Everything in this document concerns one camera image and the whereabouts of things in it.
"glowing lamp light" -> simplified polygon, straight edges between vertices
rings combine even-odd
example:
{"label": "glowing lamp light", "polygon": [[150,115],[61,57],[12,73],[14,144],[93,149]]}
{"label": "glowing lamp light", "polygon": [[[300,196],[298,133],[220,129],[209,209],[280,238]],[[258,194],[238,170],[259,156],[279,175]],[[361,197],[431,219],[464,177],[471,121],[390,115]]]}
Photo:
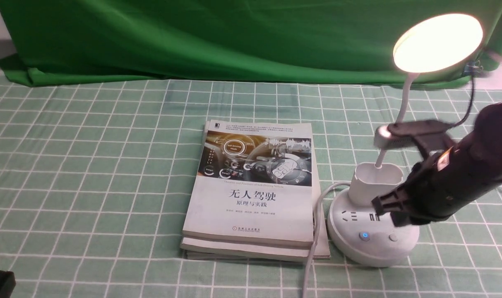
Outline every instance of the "glowing lamp light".
{"label": "glowing lamp light", "polygon": [[455,65],[478,49],[483,39],[480,22],[451,13],[413,26],[396,42],[394,63],[408,73],[429,73]]}

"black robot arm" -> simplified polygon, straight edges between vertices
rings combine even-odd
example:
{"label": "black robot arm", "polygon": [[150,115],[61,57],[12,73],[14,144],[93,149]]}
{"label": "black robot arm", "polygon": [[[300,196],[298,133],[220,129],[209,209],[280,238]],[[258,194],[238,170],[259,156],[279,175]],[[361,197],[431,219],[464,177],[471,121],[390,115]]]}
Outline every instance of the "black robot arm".
{"label": "black robot arm", "polygon": [[448,128],[437,120],[387,127],[392,138],[405,140],[404,147],[415,145],[423,161],[404,183],[372,200],[377,215],[390,213],[395,226],[445,221],[502,185],[502,102],[483,108],[473,131],[458,143]]}

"green grid tablecloth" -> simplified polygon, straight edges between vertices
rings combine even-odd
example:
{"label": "green grid tablecloth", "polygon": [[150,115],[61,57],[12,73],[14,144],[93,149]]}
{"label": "green grid tablecloth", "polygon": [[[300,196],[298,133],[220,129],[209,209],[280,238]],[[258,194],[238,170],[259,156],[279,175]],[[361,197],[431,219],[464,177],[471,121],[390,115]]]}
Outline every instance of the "green grid tablecloth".
{"label": "green grid tablecloth", "polygon": [[[303,268],[284,262],[187,260],[180,229],[206,119],[311,122],[321,187],[374,162],[374,129],[394,119],[390,87],[133,81],[40,87],[0,75],[0,270],[14,298],[296,298]],[[457,121],[466,90],[413,91],[406,119]],[[478,110],[502,91],[476,93]],[[405,173],[420,160],[392,151]],[[325,201],[326,212],[333,194]],[[502,297],[502,195],[421,228],[399,266],[364,268],[332,244],[316,262],[320,298]]]}

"round white base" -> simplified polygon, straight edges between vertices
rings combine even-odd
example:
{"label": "round white base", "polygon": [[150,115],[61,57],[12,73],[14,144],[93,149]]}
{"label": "round white base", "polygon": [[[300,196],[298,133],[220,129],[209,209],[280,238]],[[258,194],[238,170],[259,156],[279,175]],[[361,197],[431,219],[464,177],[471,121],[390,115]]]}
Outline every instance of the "round white base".
{"label": "round white base", "polygon": [[370,207],[357,207],[342,190],[330,206],[328,234],[337,248],[359,264],[390,267],[406,258],[415,247],[418,226],[396,228],[389,213],[377,217]]}

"stack of books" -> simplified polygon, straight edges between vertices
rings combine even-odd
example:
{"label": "stack of books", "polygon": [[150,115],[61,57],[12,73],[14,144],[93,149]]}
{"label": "stack of books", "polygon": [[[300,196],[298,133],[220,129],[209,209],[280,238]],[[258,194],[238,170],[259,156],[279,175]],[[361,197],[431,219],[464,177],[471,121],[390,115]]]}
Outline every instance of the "stack of books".
{"label": "stack of books", "polygon": [[[304,262],[321,194],[311,124],[205,124],[183,225],[190,259]],[[315,259],[330,258],[321,208]]]}

